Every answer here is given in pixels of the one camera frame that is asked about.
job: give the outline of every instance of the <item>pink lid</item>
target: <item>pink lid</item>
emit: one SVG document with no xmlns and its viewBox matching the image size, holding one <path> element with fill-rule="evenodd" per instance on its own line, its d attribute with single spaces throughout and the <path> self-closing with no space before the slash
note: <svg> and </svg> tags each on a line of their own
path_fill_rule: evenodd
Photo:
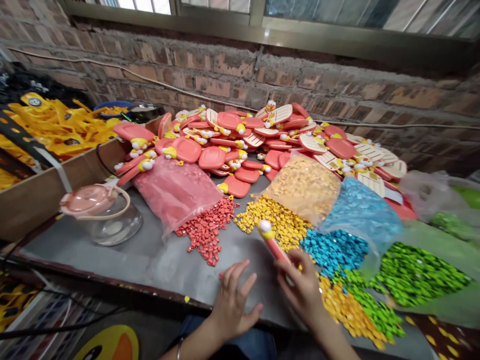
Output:
<svg viewBox="0 0 480 360">
<path fill-rule="evenodd" d="M 60 210 L 75 218 L 96 216 L 108 210 L 117 196 L 118 192 L 114 187 L 88 185 L 66 194 L 60 201 Z"/>
</svg>

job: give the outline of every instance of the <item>pink bag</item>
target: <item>pink bag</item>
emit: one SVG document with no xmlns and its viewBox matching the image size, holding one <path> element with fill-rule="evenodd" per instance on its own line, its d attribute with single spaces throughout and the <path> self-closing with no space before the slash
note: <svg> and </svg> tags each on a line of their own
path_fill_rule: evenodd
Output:
<svg viewBox="0 0 480 360">
<path fill-rule="evenodd" d="M 149 171 L 132 180 L 150 210 L 163 224 L 162 240 L 194 216 L 211 209 L 224 196 L 197 164 L 159 156 Z"/>
</svg>

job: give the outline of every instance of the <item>finger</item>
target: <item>finger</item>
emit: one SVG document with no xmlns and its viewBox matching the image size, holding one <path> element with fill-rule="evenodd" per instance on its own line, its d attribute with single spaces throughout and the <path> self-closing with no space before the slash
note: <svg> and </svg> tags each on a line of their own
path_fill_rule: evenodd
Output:
<svg viewBox="0 0 480 360">
<path fill-rule="evenodd" d="M 247 268 L 247 266 L 250 264 L 250 260 L 245 260 L 241 263 L 238 264 L 238 266 L 235 266 L 233 271 L 231 272 L 230 275 L 230 280 L 228 281 L 228 291 L 231 294 L 236 294 L 238 287 L 239 287 L 239 279 L 242 276 L 242 273 L 244 270 Z"/>
<path fill-rule="evenodd" d="M 299 286 L 302 281 L 302 273 L 297 270 L 295 265 L 288 263 L 286 261 L 277 261 L 276 266 L 293 282 L 295 286 Z"/>
<path fill-rule="evenodd" d="M 249 296 L 250 290 L 252 290 L 252 287 L 254 286 L 255 281 L 257 281 L 257 274 L 254 272 L 252 275 L 248 277 L 248 279 L 240 288 L 241 300 L 243 301 L 247 300 L 247 297 Z"/>
<path fill-rule="evenodd" d="M 257 323 L 257 321 L 260 319 L 260 313 L 262 312 L 263 308 L 263 304 L 257 304 L 252 311 L 241 317 L 239 328 L 242 334 L 246 333 L 252 326 Z"/>
<path fill-rule="evenodd" d="M 290 304 L 293 305 L 294 308 L 298 309 L 299 308 L 299 300 L 297 299 L 294 291 L 292 288 L 287 284 L 287 280 L 285 279 L 285 273 L 279 271 L 276 279 L 278 280 L 278 283 L 280 284 L 281 289 L 285 293 L 286 298 L 290 302 Z"/>
<path fill-rule="evenodd" d="M 314 264 L 306 252 L 300 249 L 291 249 L 288 252 L 288 257 L 293 263 L 301 265 L 302 273 L 308 276 L 315 275 Z"/>
<path fill-rule="evenodd" d="M 234 263 L 232 266 L 230 266 L 224 273 L 223 277 L 221 278 L 221 284 L 224 289 L 229 288 L 229 282 L 230 282 L 230 276 L 232 276 L 232 271 L 235 269 L 236 266 L 238 266 L 240 262 Z"/>
</svg>

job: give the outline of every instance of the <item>cardboard box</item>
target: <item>cardboard box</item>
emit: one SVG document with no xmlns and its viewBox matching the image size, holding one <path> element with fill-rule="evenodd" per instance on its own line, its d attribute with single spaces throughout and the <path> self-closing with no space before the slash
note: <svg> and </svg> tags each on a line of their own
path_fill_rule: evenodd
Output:
<svg viewBox="0 0 480 360">
<path fill-rule="evenodd" d="M 157 134 L 159 124 L 160 117 L 145 127 Z M 103 163 L 113 171 L 114 165 L 125 161 L 130 149 L 128 142 L 113 139 L 102 144 L 98 153 Z M 100 163 L 96 149 L 61 164 L 73 190 L 90 184 L 103 184 L 111 176 Z M 0 239 L 16 243 L 55 216 L 65 193 L 59 173 L 53 167 L 0 191 Z"/>
</svg>

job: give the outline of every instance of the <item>right hand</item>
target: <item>right hand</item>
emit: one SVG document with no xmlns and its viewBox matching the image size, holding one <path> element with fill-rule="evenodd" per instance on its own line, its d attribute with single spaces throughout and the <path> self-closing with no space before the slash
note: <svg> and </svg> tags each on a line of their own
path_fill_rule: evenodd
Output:
<svg viewBox="0 0 480 360">
<path fill-rule="evenodd" d="M 292 249 L 287 255 L 293 265 L 281 260 L 276 262 L 278 282 L 305 325 L 313 333 L 318 333 L 322 323 L 325 322 L 326 325 L 331 318 L 322 302 L 312 259 L 299 249 Z M 302 267 L 301 272 L 298 270 L 299 265 Z M 293 286 L 289 285 L 286 276 Z"/>
</svg>

